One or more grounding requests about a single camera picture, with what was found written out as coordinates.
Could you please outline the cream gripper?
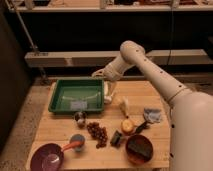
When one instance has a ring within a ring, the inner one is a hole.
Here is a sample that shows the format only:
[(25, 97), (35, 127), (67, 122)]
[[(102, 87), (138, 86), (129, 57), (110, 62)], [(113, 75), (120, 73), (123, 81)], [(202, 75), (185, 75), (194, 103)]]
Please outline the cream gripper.
[(104, 80), (108, 80), (109, 77), (104, 74), (104, 69), (98, 69), (97, 71), (94, 71), (91, 76), (93, 78), (103, 78)]

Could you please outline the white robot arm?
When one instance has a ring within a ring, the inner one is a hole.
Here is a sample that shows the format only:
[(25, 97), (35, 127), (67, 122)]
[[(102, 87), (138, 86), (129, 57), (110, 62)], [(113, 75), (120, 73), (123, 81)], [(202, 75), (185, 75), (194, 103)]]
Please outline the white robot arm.
[(133, 41), (123, 42), (117, 57), (97, 73), (115, 82), (133, 66), (172, 109), (169, 171), (213, 171), (213, 96), (182, 84)]

